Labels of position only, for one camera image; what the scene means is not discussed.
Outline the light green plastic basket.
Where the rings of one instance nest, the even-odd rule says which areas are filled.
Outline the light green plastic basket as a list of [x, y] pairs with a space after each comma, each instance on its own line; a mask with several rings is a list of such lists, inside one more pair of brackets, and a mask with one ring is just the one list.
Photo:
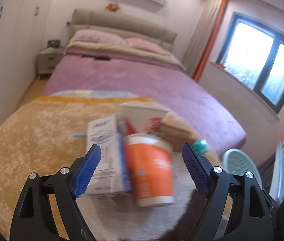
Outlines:
[[222, 158], [222, 167], [233, 175], [242, 176], [246, 172], [253, 173], [260, 188], [263, 188], [262, 179], [254, 162], [244, 152], [238, 149], [227, 150]]

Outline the beige orange curtain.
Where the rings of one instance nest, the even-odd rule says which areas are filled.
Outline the beige orange curtain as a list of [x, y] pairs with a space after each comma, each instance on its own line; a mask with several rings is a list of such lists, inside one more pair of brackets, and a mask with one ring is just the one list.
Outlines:
[[183, 58], [186, 73], [199, 81], [213, 49], [227, 9], [228, 0], [205, 0]]

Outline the left pink pillow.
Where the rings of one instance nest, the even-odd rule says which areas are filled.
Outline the left pink pillow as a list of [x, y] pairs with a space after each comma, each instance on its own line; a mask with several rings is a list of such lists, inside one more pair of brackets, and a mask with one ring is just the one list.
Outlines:
[[121, 44], [124, 39], [116, 34], [103, 32], [95, 29], [82, 29], [75, 33], [72, 40], [85, 42], [105, 42], [110, 44]]

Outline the white bedside table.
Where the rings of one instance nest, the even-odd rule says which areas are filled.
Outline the white bedside table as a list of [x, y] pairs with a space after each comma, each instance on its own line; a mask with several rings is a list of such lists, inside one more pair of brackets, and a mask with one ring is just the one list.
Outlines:
[[64, 56], [62, 48], [46, 48], [36, 58], [36, 68], [40, 76], [51, 75]]

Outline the yellow bear plush blanket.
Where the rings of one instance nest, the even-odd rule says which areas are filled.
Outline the yellow bear plush blanket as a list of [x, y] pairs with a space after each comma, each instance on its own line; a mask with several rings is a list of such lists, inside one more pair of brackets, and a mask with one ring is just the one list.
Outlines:
[[[86, 153], [90, 121], [119, 113], [126, 98], [43, 96], [0, 126], [0, 234], [9, 237], [21, 190], [30, 173], [52, 175]], [[97, 240], [186, 240], [206, 202], [182, 160], [172, 155], [175, 201], [141, 208], [133, 195], [82, 195], [77, 204]]]

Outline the teal packet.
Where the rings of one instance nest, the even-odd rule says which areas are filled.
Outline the teal packet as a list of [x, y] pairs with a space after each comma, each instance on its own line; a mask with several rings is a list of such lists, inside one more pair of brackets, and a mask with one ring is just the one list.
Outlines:
[[210, 151], [210, 146], [205, 139], [198, 140], [192, 144], [192, 148], [199, 155], [202, 156]]

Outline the dark framed window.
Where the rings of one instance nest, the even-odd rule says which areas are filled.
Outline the dark framed window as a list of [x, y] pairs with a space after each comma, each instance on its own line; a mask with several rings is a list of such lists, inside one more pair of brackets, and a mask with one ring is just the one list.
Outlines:
[[284, 106], [284, 33], [234, 13], [217, 64], [275, 113]]

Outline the orange soymilk paper cup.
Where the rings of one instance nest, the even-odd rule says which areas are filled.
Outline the orange soymilk paper cup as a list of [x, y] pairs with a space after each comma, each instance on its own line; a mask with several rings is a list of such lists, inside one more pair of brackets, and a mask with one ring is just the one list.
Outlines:
[[127, 162], [140, 207], [174, 203], [172, 147], [158, 136], [131, 134], [126, 137]]

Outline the brown cardboard box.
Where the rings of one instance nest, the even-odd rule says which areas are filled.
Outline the brown cardboard box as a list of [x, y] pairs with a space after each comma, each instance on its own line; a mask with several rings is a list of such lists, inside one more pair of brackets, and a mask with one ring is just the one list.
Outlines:
[[175, 152], [181, 152], [185, 143], [195, 143], [202, 137], [188, 123], [176, 114], [169, 111], [160, 122], [158, 136], [167, 141]]

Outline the photo frame on nightstand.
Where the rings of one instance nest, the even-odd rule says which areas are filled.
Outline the photo frame on nightstand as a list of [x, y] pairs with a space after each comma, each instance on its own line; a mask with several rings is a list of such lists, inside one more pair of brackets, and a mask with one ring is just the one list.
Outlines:
[[48, 40], [47, 47], [48, 48], [60, 48], [60, 40]]

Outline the blue white milk carton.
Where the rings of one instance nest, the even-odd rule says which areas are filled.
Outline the blue white milk carton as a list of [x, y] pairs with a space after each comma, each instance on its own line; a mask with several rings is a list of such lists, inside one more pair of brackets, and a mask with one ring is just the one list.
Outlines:
[[86, 188], [91, 196], [107, 197], [131, 192], [122, 135], [118, 131], [117, 115], [106, 116], [88, 123], [86, 147], [101, 148], [101, 160]]

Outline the bed with purple cover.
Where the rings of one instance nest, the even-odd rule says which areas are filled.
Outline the bed with purple cover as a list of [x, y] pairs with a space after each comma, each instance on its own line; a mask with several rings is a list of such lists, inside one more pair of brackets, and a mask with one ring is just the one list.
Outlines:
[[43, 95], [64, 90], [126, 91], [150, 97], [182, 117], [218, 155], [241, 148], [246, 132], [211, 94], [181, 70], [126, 59], [64, 55]]

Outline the beige padded headboard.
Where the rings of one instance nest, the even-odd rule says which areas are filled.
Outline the beige padded headboard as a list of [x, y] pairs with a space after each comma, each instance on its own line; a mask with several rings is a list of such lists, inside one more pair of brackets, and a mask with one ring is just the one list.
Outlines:
[[160, 45], [167, 51], [173, 51], [177, 33], [156, 23], [122, 14], [87, 8], [76, 8], [71, 21], [67, 22], [68, 38], [82, 29], [96, 29], [113, 33], [124, 39], [140, 38]]

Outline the orange plush toy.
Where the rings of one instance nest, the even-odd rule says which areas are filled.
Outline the orange plush toy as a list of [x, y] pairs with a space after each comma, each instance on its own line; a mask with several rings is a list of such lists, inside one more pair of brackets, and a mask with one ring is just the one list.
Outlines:
[[106, 10], [108, 10], [110, 12], [117, 12], [118, 10], [120, 10], [120, 7], [119, 7], [118, 3], [110, 2], [110, 3], [108, 3]]

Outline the pink pillow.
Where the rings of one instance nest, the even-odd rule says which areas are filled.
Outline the pink pillow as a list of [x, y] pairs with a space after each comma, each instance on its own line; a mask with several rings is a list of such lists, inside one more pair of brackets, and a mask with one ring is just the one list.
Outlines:
[[162, 48], [158, 44], [149, 42], [149, 41], [144, 40], [144, 39], [126, 38], [126, 39], [124, 39], [124, 41], [128, 45], [130, 45], [132, 48], [136, 48], [136, 49], [139, 49], [139, 50], [153, 52], [153, 53], [157, 53], [157, 54], [161, 54], [161, 55], [170, 55], [171, 54], [169, 51], [165, 50], [164, 48]]
[[72, 40], [85, 42], [105, 42], [110, 44], [121, 44], [124, 39], [116, 34], [103, 32], [95, 29], [82, 29], [75, 33]]

